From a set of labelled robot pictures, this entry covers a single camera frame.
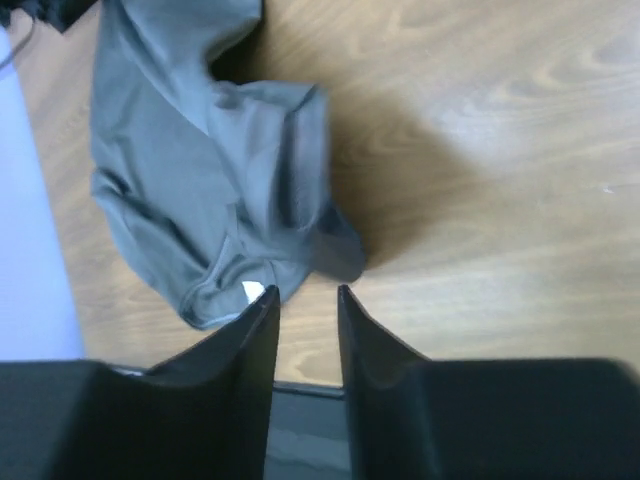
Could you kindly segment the grey t shirt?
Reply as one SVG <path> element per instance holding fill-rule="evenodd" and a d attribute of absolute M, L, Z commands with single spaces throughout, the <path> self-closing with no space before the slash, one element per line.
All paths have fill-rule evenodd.
<path fill-rule="evenodd" d="M 331 197 L 328 98 L 235 84 L 211 65 L 259 25 L 259 1 L 106 1 L 90 107 L 91 192 L 130 268 L 188 324 L 233 320 L 268 286 L 365 268 Z"/>

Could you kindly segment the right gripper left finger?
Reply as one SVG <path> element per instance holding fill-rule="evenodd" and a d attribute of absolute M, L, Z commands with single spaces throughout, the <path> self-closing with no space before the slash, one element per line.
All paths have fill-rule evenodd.
<path fill-rule="evenodd" d="M 1 366 L 5 479 L 259 479 L 279 338 L 269 287 L 231 323 L 140 374 L 99 361 Z"/>

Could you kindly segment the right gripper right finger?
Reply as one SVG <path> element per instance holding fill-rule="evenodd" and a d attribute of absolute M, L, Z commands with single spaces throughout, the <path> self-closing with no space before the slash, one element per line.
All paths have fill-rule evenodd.
<path fill-rule="evenodd" d="M 602 358 L 432 360 L 337 294 L 358 479 L 635 479 L 639 377 Z"/>

